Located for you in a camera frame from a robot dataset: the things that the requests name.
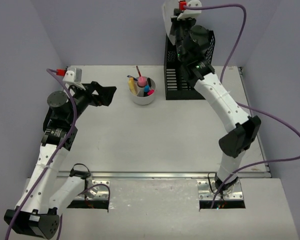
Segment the yellow highlighter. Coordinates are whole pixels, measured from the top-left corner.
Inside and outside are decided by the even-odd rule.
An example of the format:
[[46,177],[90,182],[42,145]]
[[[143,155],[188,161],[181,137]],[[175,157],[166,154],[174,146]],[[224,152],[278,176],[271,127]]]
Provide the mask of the yellow highlighter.
[[138,80],[136,78],[131,77],[131,76],[129,77],[128,86],[129,86],[130,92],[135,96],[138,94],[137,82],[138,82]]

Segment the pink capped glue stick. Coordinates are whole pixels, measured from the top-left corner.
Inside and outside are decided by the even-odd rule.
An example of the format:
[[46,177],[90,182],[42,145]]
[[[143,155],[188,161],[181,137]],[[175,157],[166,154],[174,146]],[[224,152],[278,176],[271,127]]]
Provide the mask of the pink capped glue stick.
[[144,77],[144,76],[140,76],[138,79],[137,79],[137,86],[139,88],[144,88],[145,86],[148,85],[148,81],[147,81],[147,78]]

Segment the red pen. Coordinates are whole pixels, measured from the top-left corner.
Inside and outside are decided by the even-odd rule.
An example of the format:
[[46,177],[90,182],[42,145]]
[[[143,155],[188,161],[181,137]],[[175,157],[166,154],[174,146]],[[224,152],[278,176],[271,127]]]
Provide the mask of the red pen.
[[141,72],[140,72],[139,67],[138,67],[137,65],[136,65],[135,67],[136,67],[136,70],[137,70],[137,73],[138,73],[139,77],[142,77],[142,74],[141,74]]

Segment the black blue highlighter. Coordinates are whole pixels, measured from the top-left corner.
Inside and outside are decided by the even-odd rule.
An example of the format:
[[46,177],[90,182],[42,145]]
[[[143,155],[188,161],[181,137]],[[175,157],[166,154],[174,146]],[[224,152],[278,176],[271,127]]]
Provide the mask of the black blue highlighter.
[[143,89],[143,92],[147,94],[150,90],[151,90],[151,87],[149,85],[146,85]]

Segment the black pink highlighter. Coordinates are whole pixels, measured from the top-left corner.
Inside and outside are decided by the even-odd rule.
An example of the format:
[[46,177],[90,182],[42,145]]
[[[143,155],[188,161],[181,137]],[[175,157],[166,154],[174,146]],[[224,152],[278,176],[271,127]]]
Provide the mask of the black pink highlighter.
[[154,92],[155,92],[154,89],[151,89],[151,90],[149,90],[149,91],[147,91],[147,92],[144,92],[144,97],[151,96]]

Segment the pale orange highlighter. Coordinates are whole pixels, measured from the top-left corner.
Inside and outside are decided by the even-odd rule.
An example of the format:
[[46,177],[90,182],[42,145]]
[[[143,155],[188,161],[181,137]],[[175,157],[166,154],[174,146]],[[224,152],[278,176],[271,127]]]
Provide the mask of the pale orange highlighter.
[[129,78],[129,80],[128,80],[128,85],[129,85],[130,87],[133,87],[133,86],[134,86],[134,79],[133,79],[132,77]]

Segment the grey booklet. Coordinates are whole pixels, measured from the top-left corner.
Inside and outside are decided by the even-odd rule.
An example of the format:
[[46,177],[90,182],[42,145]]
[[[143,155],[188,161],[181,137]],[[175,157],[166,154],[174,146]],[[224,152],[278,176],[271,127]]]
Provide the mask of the grey booklet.
[[171,44],[175,45],[175,36],[171,33],[172,21],[171,17],[174,16],[174,9],[179,8],[178,0],[165,0],[161,6],[164,27],[166,31],[166,36],[168,37]]

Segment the black handled scissors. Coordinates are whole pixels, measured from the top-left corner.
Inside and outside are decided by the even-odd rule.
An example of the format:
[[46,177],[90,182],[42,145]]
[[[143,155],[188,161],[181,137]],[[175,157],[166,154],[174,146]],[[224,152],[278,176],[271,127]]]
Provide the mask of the black handled scissors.
[[147,84],[150,88],[152,87],[152,82],[151,82],[151,79],[149,77],[147,77]]

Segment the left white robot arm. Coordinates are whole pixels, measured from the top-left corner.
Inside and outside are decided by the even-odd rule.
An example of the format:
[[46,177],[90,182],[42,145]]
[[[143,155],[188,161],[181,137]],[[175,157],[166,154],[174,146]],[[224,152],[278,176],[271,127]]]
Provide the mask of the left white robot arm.
[[54,191],[54,185],[78,131],[75,121],[88,106],[109,106],[116,90],[115,86],[101,86],[92,81],[83,84],[82,88],[71,85],[48,96],[49,109],[36,166],[21,199],[4,215],[9,231],[50,240],[74,198],[93,193],[89,171],[73,169],[57,191]]

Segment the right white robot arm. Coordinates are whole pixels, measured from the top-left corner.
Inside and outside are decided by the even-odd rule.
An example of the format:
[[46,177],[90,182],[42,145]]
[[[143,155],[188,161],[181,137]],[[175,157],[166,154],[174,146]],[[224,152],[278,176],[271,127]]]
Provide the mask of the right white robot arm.
[[219,139],[222,151],[213,191],[223,197],[237,182],[243,156],[254,142],[261,125],[258,116],[250,116],[232,98],[219,80],[205,54],[210,46],[206,28],[196,24],[198,11],[175,8],[170,35],[174,36],[177,59],[183,79],[209,103],[226,130]]

